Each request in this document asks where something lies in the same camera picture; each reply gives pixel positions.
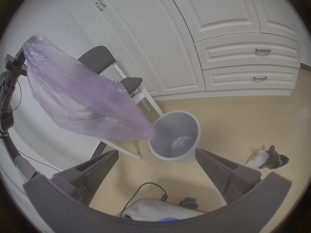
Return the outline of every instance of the drawer handle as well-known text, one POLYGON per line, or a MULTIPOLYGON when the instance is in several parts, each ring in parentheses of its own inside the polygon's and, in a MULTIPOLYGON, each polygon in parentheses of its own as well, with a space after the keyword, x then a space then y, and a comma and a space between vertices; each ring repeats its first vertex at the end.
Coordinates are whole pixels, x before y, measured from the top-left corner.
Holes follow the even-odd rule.
POLYGON ((270 53, 271 49, 255 49, 255 52, 264 52, 264 53, 270 53))
POLYGON ((104 8, 106 7, 106 5, 103 4, 101 0, 98 0, 98 1, 100 2, 100 4, 101 4, 104 8))
POLYGON ((98 2, 96 2, 95 4, 96 4, 96 6, 97 6, 101 11, 103 11, 103 9, 102 9, 101 7, 98 6, 98 2))
POLYGON ((253 77, 253 79, 255 80, 266 80, 268 77, 264 77, 264 78, 257 78, 257 77, 253 77))

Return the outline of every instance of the trash can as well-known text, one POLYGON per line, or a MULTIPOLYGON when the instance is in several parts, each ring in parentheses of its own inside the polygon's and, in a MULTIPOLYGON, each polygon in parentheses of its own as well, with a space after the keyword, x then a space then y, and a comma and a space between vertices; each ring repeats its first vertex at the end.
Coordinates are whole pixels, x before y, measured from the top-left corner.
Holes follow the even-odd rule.
POLYGON ((148 143, 156 157, 181 163, 195 160, 201 127, 194 115, 187 111, 171 111, 158 118, 154 126, 156 137, 148 143))

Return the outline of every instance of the drawer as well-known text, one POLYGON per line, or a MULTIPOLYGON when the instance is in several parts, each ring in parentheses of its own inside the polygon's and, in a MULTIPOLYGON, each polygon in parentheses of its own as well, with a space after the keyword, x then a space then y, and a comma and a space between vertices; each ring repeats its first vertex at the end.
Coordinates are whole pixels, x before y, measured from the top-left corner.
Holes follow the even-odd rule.
POLYGON ((202 70, 254 64, 300 68, 300 44, 274 34, 231 34, 194 44, 202 70))
POLYGON ((299 69, 245 65, 203 71, 207 91, 229 89, 294 89, 299 69))

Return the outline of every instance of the white chair leg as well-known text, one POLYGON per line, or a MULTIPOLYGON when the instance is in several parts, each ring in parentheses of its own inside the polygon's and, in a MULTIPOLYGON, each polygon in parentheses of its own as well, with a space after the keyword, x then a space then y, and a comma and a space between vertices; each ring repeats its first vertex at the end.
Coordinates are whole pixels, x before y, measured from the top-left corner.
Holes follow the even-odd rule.
POLYGON ((144 101, 144 99, 141 100, 142 104, 146 107, 146 109, 150 112, 151 109, 149 108, 149 106, 146 104, 146 102, 144 101))
POLYGON ((103 143, 106 143, 108 146, 111 146, 112 148, 114 148, 114 149, 116 149, 116 150, 118 150, 118 151, 120 151, 120 152, 122 152, 122 153, 125 153, 125 154, 127 154, 127 155, 129 155, 129 156, 131 156, 131 157, 133 157, 133 158, 135 158, 135 159, 137 159, 137 160, 140 160, 140 159, 142 158, 140 155, 137 155, 137 154, 134 154, 134 153, 132 153, 132 152, 130 152, 130 151, 128 151, 128 150, 125 150, 125 149, 123 149, 122 147, 120 147, 120 146, 118 146, 118 145, 116 145, 116 144, 114 144, 114 143, 108 141, 108 140, 105 139, 105 138, 98 138, 98 139, 99 139, 100 141, 102 141, 103 143))
POLYGON ((163 112, 161 111, 161 109, 158 107, 158 105, 156 104, 156 102, 153 100, 152 96, 149 94, 149 92, 147 91, 147 89, 141 84, 139 86, 140 91, 145 95, 146 99, 149 101, 149 103, 152 105, 152 107, 154 107, 154 109, 156 110, 156 112, 162 116, 163 112))

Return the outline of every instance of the purple plastic bag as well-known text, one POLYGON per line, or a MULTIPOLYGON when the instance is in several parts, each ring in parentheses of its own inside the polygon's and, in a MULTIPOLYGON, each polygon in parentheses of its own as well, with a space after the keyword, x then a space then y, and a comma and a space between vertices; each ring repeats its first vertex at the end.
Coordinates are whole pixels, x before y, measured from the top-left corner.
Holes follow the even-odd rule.
POLYGON ((97 75, 41 35, 23 49, 32 94, 59 127, 114 140, 155 137, 154 126, 120 82, 97 75))

